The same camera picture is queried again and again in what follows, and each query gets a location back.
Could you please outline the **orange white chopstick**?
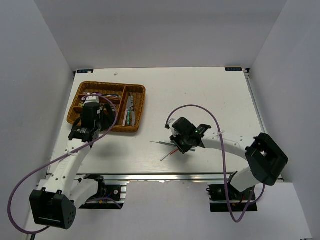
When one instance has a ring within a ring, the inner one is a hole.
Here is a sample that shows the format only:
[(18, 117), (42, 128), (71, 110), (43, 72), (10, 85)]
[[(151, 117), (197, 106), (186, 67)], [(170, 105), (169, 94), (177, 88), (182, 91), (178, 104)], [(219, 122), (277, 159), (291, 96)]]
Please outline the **orange white chopstick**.
[(176, 153), (177, 151), (179, 151), (178, 148), (175, 148), (174, 150), (172, 150), (171, 152), (169, 152), (168, 154), (166, 154), (165, 156), (163, 156), (160, 161), (162, 162), (163, 160), (165, 160), (168, 156), (173, 155), (174, 153)]

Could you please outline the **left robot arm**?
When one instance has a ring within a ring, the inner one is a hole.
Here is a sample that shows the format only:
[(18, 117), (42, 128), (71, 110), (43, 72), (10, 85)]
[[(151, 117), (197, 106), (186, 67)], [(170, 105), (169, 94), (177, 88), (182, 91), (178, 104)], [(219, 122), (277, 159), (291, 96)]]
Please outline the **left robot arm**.
[(38, 225), (68, 230), (75, 221), (77, 209), (87, 200), (105, 196), (103, 177), (87, 174), (74, 185), (80, 166), (98, 139), (101, 131), (109, 130), (116, 120), (110, 104), (85, 103), (80, 117), (68, 136), (65, 152), (42, 189), (33, 190), (29, 201), (34, 222)]

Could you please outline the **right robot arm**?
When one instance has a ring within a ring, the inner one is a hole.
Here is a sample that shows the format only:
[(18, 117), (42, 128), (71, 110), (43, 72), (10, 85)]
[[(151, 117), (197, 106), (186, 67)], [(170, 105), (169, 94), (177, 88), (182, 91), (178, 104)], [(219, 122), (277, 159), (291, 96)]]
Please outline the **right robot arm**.
[(240, 136), (219, 132), (206, 124), (196, 127), (184, 117), (169, 120), (165, 128), (171, 130), (169, 139), (182, 154), (200, 147), (224, 150), (248, 162), (248, 167), (236, 171), (227, 180), (225, 192), (233, 200), (255, 185), (273, 186), (289, 162), (277, 143), (263, 132), (258, 136)]

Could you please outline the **knife with pink handle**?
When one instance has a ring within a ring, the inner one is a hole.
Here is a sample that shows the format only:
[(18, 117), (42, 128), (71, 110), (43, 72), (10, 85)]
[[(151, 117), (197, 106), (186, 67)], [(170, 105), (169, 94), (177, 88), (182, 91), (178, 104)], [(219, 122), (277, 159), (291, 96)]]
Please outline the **knife with pink handle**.
[(122, 122), (122, 125), (125, 126), (126, 123), (127, 123), (127, 118), (128, 118), (128, 111), (130, 110), (131, 108), (131, 95), (129, 94), (128, 95), (128, 98), (127, 98), (127, 104), (126, 104), (126, 108), (125, 108), (125, 113), (124, 113), (124, 118), (123, 118), (123, 122)]

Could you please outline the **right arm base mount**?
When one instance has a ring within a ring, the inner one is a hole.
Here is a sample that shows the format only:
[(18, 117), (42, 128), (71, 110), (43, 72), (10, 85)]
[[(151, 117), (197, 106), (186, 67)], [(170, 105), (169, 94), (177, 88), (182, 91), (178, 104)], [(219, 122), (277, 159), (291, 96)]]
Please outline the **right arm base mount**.
[[(210, 211), (212, 213), (229, 212), (224, 184), (210, 184), (207, 186), (206, 191), (209, 196)], [(252, 188), (244, 192), (238, 192), (230, 186), (228, 188), (228, 196), (231, 210), (236, 213), (242, 212), (250, 198), (251, 192)]]

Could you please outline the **purple bowl spoon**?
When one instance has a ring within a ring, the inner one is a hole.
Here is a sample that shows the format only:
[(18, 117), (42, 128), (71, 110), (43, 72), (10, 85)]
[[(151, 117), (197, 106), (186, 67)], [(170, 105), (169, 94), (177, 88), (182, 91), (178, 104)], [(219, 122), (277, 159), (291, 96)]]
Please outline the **purple bowl spoon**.
[(121, 99), (122, 98), (121, 95), (117, 95), (117, 94), (101, 94), (101, 96), (109, 97), (109, 98), (117, 98), (117, 99)]

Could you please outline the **teal chopstick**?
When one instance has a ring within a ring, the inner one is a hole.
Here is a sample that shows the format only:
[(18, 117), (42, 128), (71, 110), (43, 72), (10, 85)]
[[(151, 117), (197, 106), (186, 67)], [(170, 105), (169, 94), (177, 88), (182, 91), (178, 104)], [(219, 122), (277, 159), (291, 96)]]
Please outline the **teal chopstick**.
[[(168, 143), (168, 142), (162, 142), (162, 141), (159, 141), (156, 143), (161, 144), (161, 145), (165, 145), (165, 146), (177, 147), (174, 143)], [(192, 147), (189, 151), (195, 152), (196, 149), (194, 147)]]

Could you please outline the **knife with green handle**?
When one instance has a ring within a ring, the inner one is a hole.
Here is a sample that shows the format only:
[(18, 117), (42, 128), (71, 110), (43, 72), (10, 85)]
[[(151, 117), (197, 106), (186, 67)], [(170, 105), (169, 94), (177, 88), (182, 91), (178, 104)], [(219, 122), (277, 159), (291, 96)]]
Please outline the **knife with green handle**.
[(130, 110), (128, 111), (128, 116), (127, 116), (127, 122), (126, 122), (126, 124), (128, 125), (128, 126), (131, 126), (131, 111), (135, 111), (134, 110), (134, 96), (133, 96), (133, 94), (132, 93), (130, 93), (129, 95), (131, 95), (131, 108), (130, 108)]

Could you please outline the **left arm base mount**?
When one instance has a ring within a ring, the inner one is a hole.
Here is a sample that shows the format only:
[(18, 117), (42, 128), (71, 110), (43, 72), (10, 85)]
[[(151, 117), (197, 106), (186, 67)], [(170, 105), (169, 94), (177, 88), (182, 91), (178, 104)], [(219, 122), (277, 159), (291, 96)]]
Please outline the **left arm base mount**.
[(124, 182), (105, 181), (102, 175), (87, 174), (78, 179), (97, 182), (97, 192), (92, 195), (80, 209), (87, 210), (120, 210), (125, 203), (127, 184)]

